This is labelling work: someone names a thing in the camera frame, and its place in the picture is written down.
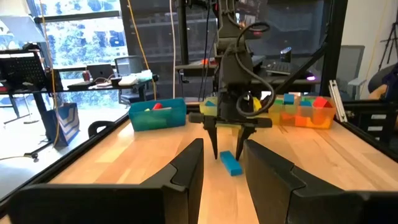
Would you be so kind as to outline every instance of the purple light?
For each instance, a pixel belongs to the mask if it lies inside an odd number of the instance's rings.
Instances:
[[[316,79],[315,76],[307,77],[308,81],[314,81],[315,79]]]

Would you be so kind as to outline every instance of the person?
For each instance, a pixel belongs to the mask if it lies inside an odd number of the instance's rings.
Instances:
[[[398,73],[398,63],[388,66],[377,72],[371,79],[368,85],[369,100],[380,100],[382,95],[387,91],[386,77]],[[396,119],[395,130],[398,131],[398,117]]]

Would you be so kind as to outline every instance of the office chair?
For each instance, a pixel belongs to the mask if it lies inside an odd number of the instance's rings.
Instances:
[[[114,59],[116,64],[117,77],[128,76],[132,73],[140,73],[144,70],[142,66],[142,58],[139,56],[127,56]],[[154,92],[146,91],[147,100],[153,100]],[[119,90],[119,103],[124,105],[130,105],[139,101],[139,94],[136,89],[132,90]]]

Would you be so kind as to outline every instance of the floor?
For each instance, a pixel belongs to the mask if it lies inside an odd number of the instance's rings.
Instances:
[[[127,109],[124,107],[119,109],[78,110],[80,132],[68,147],[54,149],[52,146],[48,146],[39,152],[37,162],[25,157],[0,161],[0,201],[15,188],[85,142],[88,139],[88,126],[92,122],[115,121],[126,112]],[[5,127],[0,126],[0,158],[21,156],[25,152],[32,152],[46,143],[42,122],[24,124],[24,121],[30,121],[30,119],[30,117],[26,117],[13,121]]]

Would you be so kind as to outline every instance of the colored blocks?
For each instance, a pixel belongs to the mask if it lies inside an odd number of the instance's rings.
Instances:
[[[217,105],[215,105],[213,102],[211,102],[210,100],[208,100],[208,101],[205,103],[205,106],[217,106]]]
[[[314,125],[322,125],[326,119],[326,114],[321,109],[315,109],[312,117],[312,123]]]
[[[306,127],[307,126],[307,121],[310,118],[306,118],[306,117],[302,117],[302,116],[296,116],[296,120],[295,120],[295,125],[297,127]]]
[[[303,117],[307,117],[307,118],[311,118],[312,114],[313,114],[313,110],[314,110],[314,108],[312,108],[312,107],[301,106],[299,111],[298,111],[298,115],[299,116],[303,116]]]
[[[294,124],[295,124],[295,116],[294,115],[290,115],[286,112],[282,112],[280,114],[280,118],[281,118],[281,123],[283,123],[283,125],[294,126]]]
[[[323,97],[317,97],[313,102],[313,107],[315,108],[331,108],[332,105],[329,101]]]
[[[155,106],[152,108],[152,110],[159,110],[162,108],[163,108],[163,105],[161,103],[156,103]]]
[[[284,101],[282,99],[276,99],[274,102],[275,105],[283,105]]]
[[[300,106],[312,106],[310,101],[300,101]]]
[[[293,94],[284,94],[284,105],[293,105],[294,104],[294,95]]]
[[[220,158],[231,176],[243,174],[241,165],[229,151],[220,152]]]
[[[257,97],[253,97],[253,107],[254,111],[258,111],[259,109],[261,109],[261,102],[259,99],[257,99]]]
[[[294,105],[286,105],[285,112],[291,115],[295,115],[297,112],[297,107]]]

